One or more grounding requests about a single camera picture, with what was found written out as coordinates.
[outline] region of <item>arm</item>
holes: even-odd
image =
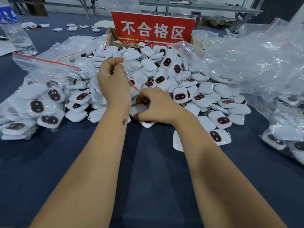
[[[108,107],[87,145],[49,196],[30,228],[108,227],[130,111],[123,59],[103,62],[98,82]],[[124,98],[117,99],[116,92]]]
[[[206,228],[286,228],[191,112],[158,88],[142,90],[138,103],[146,98],[151,100],[150,109],[136,117],[143,121],[169,123],[176,128]]]

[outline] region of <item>cardboard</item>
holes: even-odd
[[[134,46],[134,44],[122,44],[122,43],[114,42],[114,41],[119,40],[118,37],[117,37],[117,33],[116,33],[115,28],[108,28],[106,34],[111,34],[109,45],[114,45],[114,46],[117,46],[117,47],[123,46],[125,48],[129,48],[130,46]],[[189,43],[192,44],[192,45],[196,45],[197,47],[203,49],[203,44],[198,39],[196,39],[194,36],[191,36]]]
[[[144,42],[154,45],[170,45],[189,41],[195,19],[111,11],[118,39],[122,43]]]

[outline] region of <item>red sign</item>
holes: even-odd
[[[124,44],[149,46],[189,42],[195,19],[112,11],[118,39]]]

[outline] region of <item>cardboard box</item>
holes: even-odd
[[[130,46],[134,46],[132,44],[121,44],[121,43],[114,42],[114,41],[118,40],[115,28],[108,28],[106,34],[111,34],[110,45],[114,45],[114,46],[117,46],[117,47],[118,46],[123,46],[125,48],[129,48]],[[203,44],[198,39],[196,39],[194,36],[191,36],[189,43],[192,44],[192,45],[196,45],[197,47],[203,49]]]

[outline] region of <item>dark blue table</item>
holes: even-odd
[[[20,16],[23,22],[51,27],[27,31],[39,53],[69,36],[96,36],[88,29],[67,31],[67,23],[92,25],[85,15],[54,13]],[[53,32],[53,28],[63,28]],[[0,57],[0,101],[10,96],[27,72],[8,54]],[[40,128],[31,140],[0,141],[0,227],[28,226],[97,124],[64,120],[52,133]],[[245,125],[232,125],[232,143],[222,150],[245,174],[289,228],[304,227],[304,168],[259,138],[268,121],[252,108]],[[111,227],[203,227],[184,153],[172,147],[168,125],[127,126]]]

